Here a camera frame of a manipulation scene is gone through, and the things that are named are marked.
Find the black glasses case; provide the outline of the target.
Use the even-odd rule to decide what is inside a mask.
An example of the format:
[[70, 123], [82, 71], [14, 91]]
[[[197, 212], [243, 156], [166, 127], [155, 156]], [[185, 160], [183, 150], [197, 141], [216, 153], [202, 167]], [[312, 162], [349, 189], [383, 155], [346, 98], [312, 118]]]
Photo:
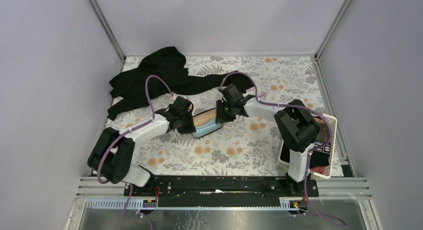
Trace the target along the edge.
[[192, 133], [192, 136], [198, 139], [221, 129], [224, 124], [216, 122], [216, 118], [216, 108], [206, 110], [193, 116], [193, 124], [195, 129]]

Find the light blue cleaning cloth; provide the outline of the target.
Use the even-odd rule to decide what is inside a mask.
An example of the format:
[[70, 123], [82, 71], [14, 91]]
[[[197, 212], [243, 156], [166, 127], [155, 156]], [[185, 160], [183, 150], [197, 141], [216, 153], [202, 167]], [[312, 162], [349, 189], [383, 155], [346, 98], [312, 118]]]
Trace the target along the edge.
[[201, 138], [203, 136], [206, 136], [210, 133], [213, 133], [213, 132], [219, 130], [222, 127], [223, 127], [222, 123], [217, 123], [215, 121], [215, 119], [212, 119], [212, 120], [208, 121], [207, 123], [196, 127], [195, 132], [193, 133], [193, 136], [195, 138]]

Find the pink transparent sunglasses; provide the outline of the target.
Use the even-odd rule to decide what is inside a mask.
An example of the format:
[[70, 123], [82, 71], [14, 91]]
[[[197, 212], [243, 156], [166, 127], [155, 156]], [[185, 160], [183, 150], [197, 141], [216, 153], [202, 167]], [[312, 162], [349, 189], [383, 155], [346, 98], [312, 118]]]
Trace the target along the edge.
[[257, 96], [257, 98], [258, 98], [259, 100], [265, 100], [265, 99], [266, 99], [266, 97], [267, 97], [267, 93], [261, 93], [261, 94], [259, 94], [259, 95]]

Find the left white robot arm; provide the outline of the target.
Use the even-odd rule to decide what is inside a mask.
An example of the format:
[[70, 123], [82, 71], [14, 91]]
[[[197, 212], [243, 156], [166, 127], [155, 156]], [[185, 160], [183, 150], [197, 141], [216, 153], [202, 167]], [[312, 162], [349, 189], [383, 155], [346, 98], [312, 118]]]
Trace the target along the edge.
[[152, 173], [132, 162], [134, 150], [171, 131], [192, 133], [195, 129], [193, 108], [192, 102], [178, 96], [167, 108], [155, 111], [151, 119], [138, 126], [121, 131], [105, 128], [87, 161], [87, 165], [97, 173], [98, 182], [124, 182], [135, 185], [140, 194], [150, 195], [155, 188]]

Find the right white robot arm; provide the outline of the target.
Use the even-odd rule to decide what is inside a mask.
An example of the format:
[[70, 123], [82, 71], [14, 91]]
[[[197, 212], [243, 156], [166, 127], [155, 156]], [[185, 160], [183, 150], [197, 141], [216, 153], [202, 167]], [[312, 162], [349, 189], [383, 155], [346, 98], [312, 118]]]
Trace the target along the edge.
[[299, 100], [288, 104], [268, 103], [254, 95], [243, 95], [235, 85], [220, 87], [222, 99], [216, 102], [216, 122], [234, 121], [238, 116], [263, 118], [276, 123], [283, 144], [289, 153], [289, 180], [286, 189], [298, 196], [306, 189], [309, 175], [309, 154], [320, 132], [311, 110]]

